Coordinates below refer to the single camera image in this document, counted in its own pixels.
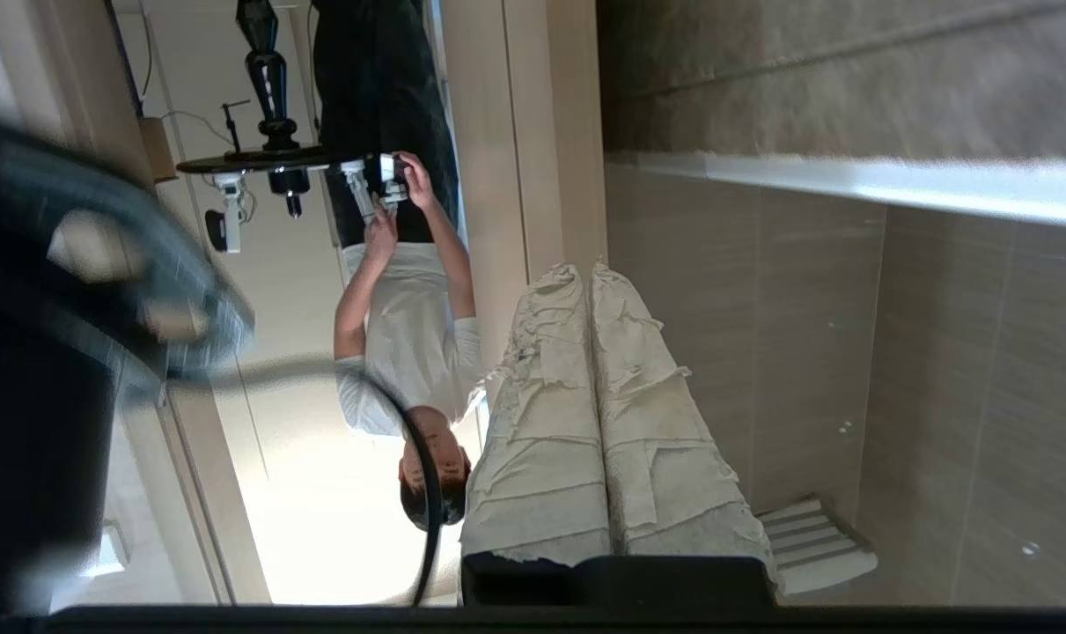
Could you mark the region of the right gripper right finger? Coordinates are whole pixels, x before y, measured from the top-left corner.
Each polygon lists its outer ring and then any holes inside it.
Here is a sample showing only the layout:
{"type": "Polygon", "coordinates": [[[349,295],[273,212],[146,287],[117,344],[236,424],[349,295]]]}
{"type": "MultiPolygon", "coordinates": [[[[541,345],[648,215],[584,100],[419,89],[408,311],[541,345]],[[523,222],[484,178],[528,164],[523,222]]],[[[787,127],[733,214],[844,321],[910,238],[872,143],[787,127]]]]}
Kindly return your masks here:
{"type": "Polygon", "coordinates": [[[614,549],[629,557],[752,557],[777,566],[737,472],[629,279],[592,270],[592,345],[614,549]]]}

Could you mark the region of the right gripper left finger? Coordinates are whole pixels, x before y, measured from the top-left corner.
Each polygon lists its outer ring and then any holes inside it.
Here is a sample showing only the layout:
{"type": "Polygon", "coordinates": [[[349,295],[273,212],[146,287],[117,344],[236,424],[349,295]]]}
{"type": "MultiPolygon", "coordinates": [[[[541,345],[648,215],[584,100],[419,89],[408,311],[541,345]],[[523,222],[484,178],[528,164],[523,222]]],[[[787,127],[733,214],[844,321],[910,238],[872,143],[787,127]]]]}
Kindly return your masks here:
{"type": "Polygon", "coordinates": [[[524,289],[468,478],[461,554],[576,566],[612,554],[589,299],[562,263],[524,289]]]}

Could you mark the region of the person's left hand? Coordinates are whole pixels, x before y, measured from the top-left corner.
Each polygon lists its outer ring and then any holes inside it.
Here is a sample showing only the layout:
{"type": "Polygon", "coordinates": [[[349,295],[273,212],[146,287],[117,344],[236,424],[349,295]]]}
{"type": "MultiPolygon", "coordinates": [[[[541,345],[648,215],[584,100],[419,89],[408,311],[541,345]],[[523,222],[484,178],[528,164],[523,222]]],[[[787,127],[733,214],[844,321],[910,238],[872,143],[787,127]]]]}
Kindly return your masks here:
{"type": "Polygon", "coordinates": [[[374,216],[366,227],[366,261],[374,269],[384,270],[395,254],[399,234],[394,214],[377,204],[374,216]]]}

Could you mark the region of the person's right hand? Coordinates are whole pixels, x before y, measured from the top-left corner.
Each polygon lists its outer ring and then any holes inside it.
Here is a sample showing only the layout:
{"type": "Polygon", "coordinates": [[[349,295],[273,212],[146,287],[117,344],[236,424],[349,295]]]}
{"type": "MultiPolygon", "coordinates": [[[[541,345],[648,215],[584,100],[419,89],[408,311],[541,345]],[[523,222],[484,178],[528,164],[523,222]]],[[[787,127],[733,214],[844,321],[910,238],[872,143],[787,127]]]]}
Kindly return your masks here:
{"type": "Polygon", "coordinates": [[[395,160],[402,164],[403,178],[407,183],[411,204],[423,210],[425,214],[440,211],[441,204],[437,200],[435,189],[431,184],[430,173],[424,168],[423,161],[407,151],[397,151],[394,156],[395,160]]]}

